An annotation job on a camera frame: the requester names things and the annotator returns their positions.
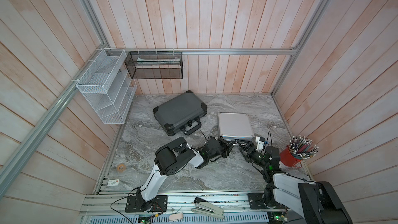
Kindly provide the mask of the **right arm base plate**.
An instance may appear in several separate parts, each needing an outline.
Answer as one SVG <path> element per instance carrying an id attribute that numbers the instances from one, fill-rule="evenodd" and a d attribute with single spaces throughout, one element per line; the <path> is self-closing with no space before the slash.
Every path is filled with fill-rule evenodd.
<path id="1" fill-rule="evenodd" d="M 268 191 L 265 193 L 249 193 L 247 195 L 250 209 L 274 209 L 278 203 Z"/>

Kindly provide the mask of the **silver aluminium poker case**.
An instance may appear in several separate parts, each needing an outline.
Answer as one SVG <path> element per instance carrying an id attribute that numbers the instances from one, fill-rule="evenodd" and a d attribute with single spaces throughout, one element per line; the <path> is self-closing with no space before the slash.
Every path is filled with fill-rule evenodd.
<path id="1" fill-rule="evenodd" d="M 249 116 L 244 113 L 218 113 L 219 136 L 227 141 L 252 140 L 255 135 Z"/>

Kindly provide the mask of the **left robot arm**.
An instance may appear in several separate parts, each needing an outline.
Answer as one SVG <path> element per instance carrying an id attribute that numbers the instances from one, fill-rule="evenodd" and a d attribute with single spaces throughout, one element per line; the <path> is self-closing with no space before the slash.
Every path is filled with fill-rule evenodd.
<path id="1" fill-rule="evenodd" d="M 153 200 L 168 176 L 177 174 L 187 164 L 201 169 L 219 158 L 226 158 L 234 143 L 222 138 L 208 138 L 204 146 L 195 149 L 184 137 L 179 137 L 155 152 L 154 166 L 149 178 L 136 195 L 144 203 Z"/>

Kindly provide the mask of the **dark grey poker case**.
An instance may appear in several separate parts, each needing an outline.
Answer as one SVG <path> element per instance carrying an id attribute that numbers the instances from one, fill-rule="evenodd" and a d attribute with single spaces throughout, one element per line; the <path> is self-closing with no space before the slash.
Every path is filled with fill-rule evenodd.
<path id="1" fill-rule="evenodd" d="M 168 136 L 179 131 L 191 135 L 202 127 L 200 119 L 207 114 L 207 105 L 191 90 L 155 107 L 153 114 Z"/>

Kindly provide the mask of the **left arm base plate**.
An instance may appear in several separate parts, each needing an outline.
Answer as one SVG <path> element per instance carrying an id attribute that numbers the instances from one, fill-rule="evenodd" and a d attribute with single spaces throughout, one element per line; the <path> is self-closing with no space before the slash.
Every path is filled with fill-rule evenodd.
<path id="1" fill-rule="evenodd" d="M 141 195 L 127 197 L 126 213 L 165 212 L 167 210 L 167 195 L 157 195 L 154 199 L 146 201 Z"/>

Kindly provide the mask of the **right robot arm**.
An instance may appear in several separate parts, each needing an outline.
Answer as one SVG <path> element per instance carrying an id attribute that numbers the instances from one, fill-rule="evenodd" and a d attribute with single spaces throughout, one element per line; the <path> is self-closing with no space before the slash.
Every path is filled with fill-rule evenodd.
<path id="1" fill-rule="evenodd" d="M 308 224 L 351 224 L 352 219 L 333 186 L 326 181 L 313 181 L 293 176 L 280 168 L 295 165 L 288 149 L 279 151 L 266 146 L 264 152 L 257 150 L 253 141 L 237 140 L 239 151 L 253 166 L 259 166 L 266 187 L 262 203 L 268 208 L 285 206 Z"/>

